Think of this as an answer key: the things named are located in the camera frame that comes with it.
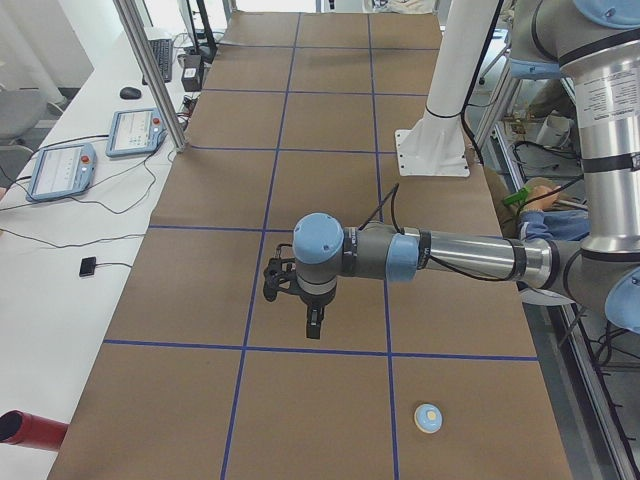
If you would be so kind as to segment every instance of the blue joint cap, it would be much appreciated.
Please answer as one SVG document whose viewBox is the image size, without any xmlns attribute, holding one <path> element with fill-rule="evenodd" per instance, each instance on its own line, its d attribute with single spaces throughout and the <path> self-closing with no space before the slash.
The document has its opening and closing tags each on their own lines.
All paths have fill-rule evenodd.
<svg viewBox="0 0 640 480">
<path fill-rule="evenodd" d="M 513 78 L 539 80 L 544 78 L 563 78 L 560 65 L 550 62 L 532 62 L 529 60 L 509 59 Z"/>
<path fill-rule="evenodd" d="M 585 17 L 603 27 L 627 30 L 640 27 L 638 0 L 573 0 Z"/>
<path fill-rule="evenodd" d="M 418 269 L 418 239 L 396 233 L 389 244 L 386 275 L 390 282 L 410 282 Z"/>
<path fill-rule="evenodd" d="M 317 265 L 342 252 L 343 240 L 340 222 L 326 213 L 312 213 L 293 230 L 293 254 L 302 263 Z"/>
<path fill-rule="evenodd" d="M 628 273 L 611 289 L 604 313 L 611 323 L 640 333 L 640 267 Z"/>
</svg>

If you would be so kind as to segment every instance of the red object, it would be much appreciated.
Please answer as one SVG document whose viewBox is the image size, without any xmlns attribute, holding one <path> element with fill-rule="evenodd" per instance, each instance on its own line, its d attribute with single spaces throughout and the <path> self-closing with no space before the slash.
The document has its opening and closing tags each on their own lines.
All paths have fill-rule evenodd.
<svg viewBox="0 0 640 480">
<path fill-rule="evenodd" d="M 0 443 L 57 452 L 67 427 L 66 423 L 13 410 L 0 417 Z"/>
</svg>

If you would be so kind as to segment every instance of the brown paper surface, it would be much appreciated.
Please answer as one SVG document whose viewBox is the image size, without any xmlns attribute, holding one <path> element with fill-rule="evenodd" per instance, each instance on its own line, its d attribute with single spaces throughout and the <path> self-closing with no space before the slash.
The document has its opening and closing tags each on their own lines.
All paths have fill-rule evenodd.
<svg viewBox="0 0 640 480">
<path fill-rule="evenodd" d="M 262 295 L 300 217 L 357 226 L 395 182 L 401 225 L 498 234 L 476 165 L 398 173 L 440 42 L 431 15 L 234 14 L 51 480 L 571 478 L 513 285 L 341 278 L 319 341 Z"/>
</svg>

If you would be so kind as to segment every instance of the label on robot arm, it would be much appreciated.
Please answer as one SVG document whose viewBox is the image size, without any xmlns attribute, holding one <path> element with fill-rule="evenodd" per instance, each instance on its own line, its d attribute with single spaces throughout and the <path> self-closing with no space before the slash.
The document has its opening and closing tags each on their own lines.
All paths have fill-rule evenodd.
<svg viewBox="0 0 640 480">
<path fill-rule="evenodd" d="M 575 89 L 580 128 L 640 115 L 640 72 L 637 68 L 577 83 Z"/>
</svg>

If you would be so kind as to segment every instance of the table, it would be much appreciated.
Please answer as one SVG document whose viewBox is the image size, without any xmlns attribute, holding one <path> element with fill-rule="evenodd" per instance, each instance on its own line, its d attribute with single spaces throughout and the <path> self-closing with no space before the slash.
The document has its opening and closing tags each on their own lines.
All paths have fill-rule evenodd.
<svg viewBox="0 0 640 480">
<path fill-rule="evenodd" d="M 499 231 L 477 165 L 398 174 L 440 41 L 433 16 L 234 14 L 50 480 L 571 478 L 513 284 L 341 279 L 320 341 L 261 294 L 300 217 L 358 225 L 396 181 L 403 225 Z"/>
<path fill-rule="evenodd" d="M 150 29 L 149 38 L 163 32 Z M 166 84 L 174 106 L 180 107 L 184 90 L 181 68 L 175 62 L 173 80 Z M 139 100 L 121 100 L 124 86 L 137 86 Z M 97 66 L 44 140 L 44 145 L 66 139 L 109 133 L 113 112 L 154 106 L 151 92 L 141 85 L 141 73 L 126 36 Z M 93 183 L 122 172 L 144 157 L 110 160 L 105 141 L 95 144 L 98 163 Z M 164 141 L 148 167 L 157 177 L 146 198 L 134 209 L 113 215 L 99 205 L 70 200 L 30 205 L 0 212 L 0 228 L 45 239 L 59 245 L 84 243 L 126 234 L 144 234 L 171 168 L 173 145 Z M 23 175 L 30 174 L 33 160 Z M 139 166 L 107 180 L 79 197 L 100 201 L 121 210 L 138 200 L 150 185 L 151 175 Z M 9 190 L 1 208 L 27 203 L 24 191 Z M 89 278 L 79 278 L 83 257 L 98 262 L 132 264 L 141 238 L 98 243 L 82 248 L 53 249 L 30 240 L 0 235 L 0 411 L 18 409 L 68 422 L 118 302 L 129 268 L 104 266 Z M 1 480 L 42 480 L 54 453 L 0 445 Z"/>
</svg>

